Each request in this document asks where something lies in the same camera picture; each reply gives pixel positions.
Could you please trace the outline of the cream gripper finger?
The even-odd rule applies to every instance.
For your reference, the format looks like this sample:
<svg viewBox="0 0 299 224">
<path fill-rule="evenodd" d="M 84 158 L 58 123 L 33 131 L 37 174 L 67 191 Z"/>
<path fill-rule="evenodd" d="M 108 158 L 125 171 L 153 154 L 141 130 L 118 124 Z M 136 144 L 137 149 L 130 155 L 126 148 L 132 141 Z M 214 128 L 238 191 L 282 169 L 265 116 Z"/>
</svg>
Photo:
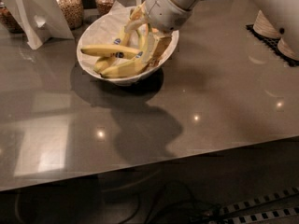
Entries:
<svg viewBox="0 0 299 224">
<path fill-rule="evenodd" d="M 145 4 L 136 6 L 130 13 L 129 20 L 124 26 L 124 32 L 130 34 L 148 22 Z"/>
<path fill-rule="evenodd" d="M 142 63 L 151 64 L 160 60 L 172 41 L 172 35 L 150 26 L 146 29 L 145 43 L 142 48 Z"/>
</svg>

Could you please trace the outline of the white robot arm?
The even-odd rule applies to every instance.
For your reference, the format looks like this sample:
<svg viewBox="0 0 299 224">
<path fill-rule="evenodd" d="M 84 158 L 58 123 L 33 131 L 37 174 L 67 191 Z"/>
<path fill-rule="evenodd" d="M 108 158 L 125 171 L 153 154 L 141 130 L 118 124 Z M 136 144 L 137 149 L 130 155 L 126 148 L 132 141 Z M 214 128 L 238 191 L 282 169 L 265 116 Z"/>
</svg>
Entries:
<svg viewBox="0 0 299 224">
<path fill-rule="evenodd" d="M 200 0 L 145 0 L 130 15 L 125 29 L 148 23 L 172 33 L 182 27 Z M 254 36 L 295 67 L 299 64 L 299 0 L 252 0 L 259 8 L 256 21 L 247 27 Z"/>
</svg>

